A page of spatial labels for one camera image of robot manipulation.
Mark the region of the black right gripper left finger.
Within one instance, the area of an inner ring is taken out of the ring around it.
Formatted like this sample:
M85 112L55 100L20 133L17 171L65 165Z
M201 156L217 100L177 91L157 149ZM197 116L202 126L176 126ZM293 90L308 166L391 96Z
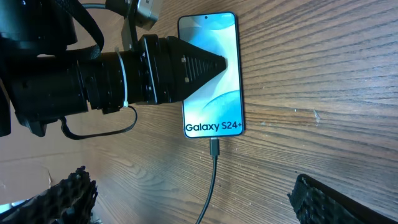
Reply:
M1 224L89 224L98 196L96 182L81 166L67 179L1 213Z

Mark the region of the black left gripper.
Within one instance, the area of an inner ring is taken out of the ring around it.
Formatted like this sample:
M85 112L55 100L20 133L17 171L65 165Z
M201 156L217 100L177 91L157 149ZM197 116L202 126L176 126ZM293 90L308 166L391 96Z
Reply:
M174 80L171 90L160 81L160 38L143 35L135 51L121 52L129 104L159 105L183 101L226 70L226 59L176 37L167 37Z

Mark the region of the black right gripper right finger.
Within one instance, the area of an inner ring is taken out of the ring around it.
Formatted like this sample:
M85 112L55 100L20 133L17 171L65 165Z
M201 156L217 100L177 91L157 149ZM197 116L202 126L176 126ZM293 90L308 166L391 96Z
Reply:
M298 175L288 198L301 224L397 224L306 174Z

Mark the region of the Samsung Galaxy smartphone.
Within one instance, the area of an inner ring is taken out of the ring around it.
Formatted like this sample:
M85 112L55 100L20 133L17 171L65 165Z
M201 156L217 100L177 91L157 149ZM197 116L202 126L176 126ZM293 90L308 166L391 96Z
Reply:
M226 59L226 70L183 101L188 138L237 136L244 131L238 18L233 12L182 16L178 37Z

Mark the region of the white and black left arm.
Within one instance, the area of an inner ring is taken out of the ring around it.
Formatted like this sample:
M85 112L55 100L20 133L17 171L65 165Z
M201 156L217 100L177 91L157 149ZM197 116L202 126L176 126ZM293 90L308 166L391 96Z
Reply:
M226 69L224 57L177 37L137 36L158 20L158 1L106 1L100 9L124 19L123 49L103 52L90 15L93 3L74 0L1 2L1 135L11 116L42 137L66 117L90 109L114 113L134 104L183 101Z

